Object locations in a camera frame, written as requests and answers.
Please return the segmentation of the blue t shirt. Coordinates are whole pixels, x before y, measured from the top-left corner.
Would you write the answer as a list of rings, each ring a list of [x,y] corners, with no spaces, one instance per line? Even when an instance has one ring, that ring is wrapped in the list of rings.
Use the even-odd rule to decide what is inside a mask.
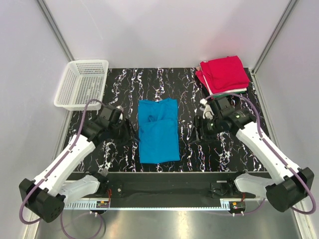
[[[138,125],[140,163],[180,161],[177,100],[140,100]]]

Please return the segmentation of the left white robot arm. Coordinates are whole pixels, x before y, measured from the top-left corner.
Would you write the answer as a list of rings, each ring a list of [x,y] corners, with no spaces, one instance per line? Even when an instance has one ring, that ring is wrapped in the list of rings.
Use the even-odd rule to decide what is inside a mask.
[[[119,144],[128,144],[135,139],[135,131],[121,106],[103,105],[95,118],[86,120],[82,117],[77,134],[57,158],[34,179],[21,181],[20,221],[29,224],[23,218],[24,208],[50,223],[71,202],[93,194],[103,197],[108,190],[106,169],[89,173],[70,184],[66,181],[78,164],[108,139]]]

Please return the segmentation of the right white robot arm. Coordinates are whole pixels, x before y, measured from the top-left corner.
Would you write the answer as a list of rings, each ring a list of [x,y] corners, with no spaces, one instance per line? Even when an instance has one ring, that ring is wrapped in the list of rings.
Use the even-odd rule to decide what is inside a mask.
[[[307,214],[316,211],[317,204],[311,193],[314,173],[287,158],[261,130],[260,121],[254,120],[247,110],[219,113],[209,118],[195,116],[193,126],[191,142],[211,142],[217,134],[229,132],[248,146],[267,169],[269,178],[239,174],[226,185],[229,196],[254,194],[267,199],[279,212],[294,209],[297,203],[310,197],[313,207]]]

